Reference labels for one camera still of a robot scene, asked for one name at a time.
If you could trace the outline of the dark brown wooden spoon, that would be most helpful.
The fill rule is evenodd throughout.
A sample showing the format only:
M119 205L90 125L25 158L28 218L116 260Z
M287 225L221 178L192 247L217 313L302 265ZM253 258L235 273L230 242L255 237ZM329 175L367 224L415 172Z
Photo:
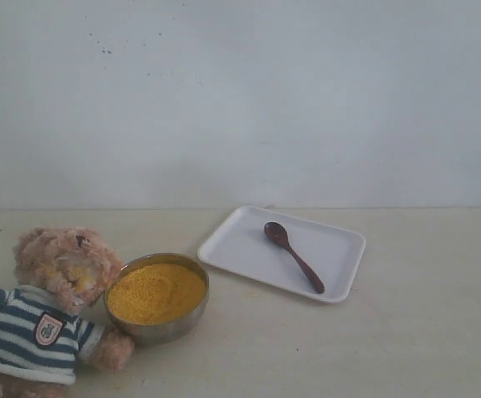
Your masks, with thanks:
M270 221L264 225L265 236L278 247L286 250L296 261L316 294L325 292L325 285L313 269L297 254L289 243L287 230L278 222Z

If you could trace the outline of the beige teddy bear striped shirt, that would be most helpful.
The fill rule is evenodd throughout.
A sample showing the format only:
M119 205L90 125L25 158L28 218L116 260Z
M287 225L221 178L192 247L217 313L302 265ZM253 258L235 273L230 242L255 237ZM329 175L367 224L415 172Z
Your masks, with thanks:
M63 397L83 362L120 371L133 339L81 312L96 304L123 263L85 227L37 227L13 249L17 286L0 288L0 397Z

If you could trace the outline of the white rectangular tray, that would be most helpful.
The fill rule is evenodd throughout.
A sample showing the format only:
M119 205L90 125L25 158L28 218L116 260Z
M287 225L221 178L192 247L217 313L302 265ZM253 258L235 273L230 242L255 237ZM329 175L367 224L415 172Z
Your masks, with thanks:
M289 243L324 285L317 294L293 256L270 242L269 222L281 224ZM355 231L256 206L235 209L197 249L210 266L321 303L340 303L349 294L367 241Z

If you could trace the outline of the steel bowl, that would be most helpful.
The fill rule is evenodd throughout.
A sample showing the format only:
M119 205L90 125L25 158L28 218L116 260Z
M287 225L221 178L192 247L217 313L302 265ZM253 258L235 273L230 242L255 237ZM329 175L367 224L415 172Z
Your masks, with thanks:
M161 323L156 325L139 325L133 323L126 323L125 321L116 318L108 309L108 295L111 289L128 273L141 269L147 265L155 265L160 263L169 263L181 265L189 270L197 273L206 283L207 291L205 298L195 307L191 312L186 315L177 318L169 323ZM166 342L171 342L186 335L191 329L193 329L200 318L202 317L207 301L209 298L209 276L206 269L200 265L193 258L175 254L175 253L158 253L152 255L146 255L144 257L137 258L127 263L121 270L121 273L114 283L104 294L104 306L110 321L120 331L128 334L132 339L140 345L156 345Z

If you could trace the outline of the yellow millet grains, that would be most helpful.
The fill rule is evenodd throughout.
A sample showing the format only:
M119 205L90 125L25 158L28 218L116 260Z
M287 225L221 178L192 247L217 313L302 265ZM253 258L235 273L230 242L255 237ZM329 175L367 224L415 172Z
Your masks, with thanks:
M147 265L126 274L110 291L108 309L126 323L169 323L191 312L206 296L206 283L176 264Z

